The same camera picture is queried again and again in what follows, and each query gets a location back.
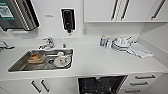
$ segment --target white wall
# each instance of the white wall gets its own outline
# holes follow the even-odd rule
[[[75,9],[76,29],[70,37],[79,37],[82,35],[83,27],[83,0],[31,0],[40,23],[38,30],[30,32],[27,35],[15,35],[12,31],[7,33],[0,30],[1,39],[15,38],[44,38],[50,37],[69,37],[67,31],[63,28],[62,8]]]
[[[138,41],[168,67],[168,23],[146,23]]]
[[[86,34],[89,36],[106,35],[106,36],[133,36],[136,40],[143,29],[145,23],[131,22],[108,22],[108,23],[84,23]]]

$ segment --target drawer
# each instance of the drawer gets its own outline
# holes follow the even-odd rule
[[[139,73],[129,74],[124,81],[121,89],[126,88],[147,88],[151,85],[162,73]]]
[[[117,94],[139,94],[141,92],[138,88],[120,89]]]

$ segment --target chrome faucet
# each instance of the chrome faucet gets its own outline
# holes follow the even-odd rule
[[[39,49],[44,49],[46,47],[49,47],[49,49],[51,49],[55,47],[52,38],[48,37],[48,38],[44,38],[43,40],[47,40],[47,44],[40,46]]]

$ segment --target sink basin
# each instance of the sink basin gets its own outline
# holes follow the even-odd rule
[[[70,55],[70,63],[63,67],[56,67],[54,60],[58,58],[57,53],[64,52],[64,55]],[[40,64],[32,64],[27,60],[33,54],[45,54],[45,60]],[[54,69],[68,69],[72,63],[72,49],[59,49],[59,50],[31,50],[26,52],[12,67],[8,69],[9,72],[14,71],[33,71],[33,70],[54,70]]]

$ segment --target cabinet handle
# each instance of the cabinet handle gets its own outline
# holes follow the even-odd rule
[[[115,1],[115,4],[114,4],[114,9],[113,9],[113,14],[112,14],[112,17],[111,17],[111,21],[114,19],[116,7],[117,7],[117,2],[118,2],[118,0],[116,0],[116,1]]]
[[[44,88],[46,89],[47,92],[50,91],[50,89],[47,87],[47,85],[45,84],[44,80],[41,81],[41,84],[44,86]]]
[[[135,76],[136,79],[149,79],[149,78],[156,78],[154,75],[152,76],[142,76],[142,77],[138,77],[138,76]]]
[[[162,8],[163,4],[164,4],[165,0],[162,0],[159,4],[159,7],[157,8],[156,12],[154,13],[154,15],[151,17],[151,19],[156,18],[156,16],[158,15],[160,9]]]
[[[41,90],[37,87],[35,81],[32,81],[31,84],[35,87],[35,89],[40,93]]]
[[[147,82],[142,82],[142,83],[130,83],[130,85],[132,86],[136,86],[136,85],[148,85]]]
[[[137,90],[125,90],[125,93],[136,93],[136,92],[141,92],[139,89]]]
[[[126,13],[126,10],[127,10],[127,7],[128,7],[128,3],[129,3],[129,0],[127,0],[127,2],[125,3],[125,7],[124,7],[123,14],[121,16],[121,20],[125,17],[125,13]]]

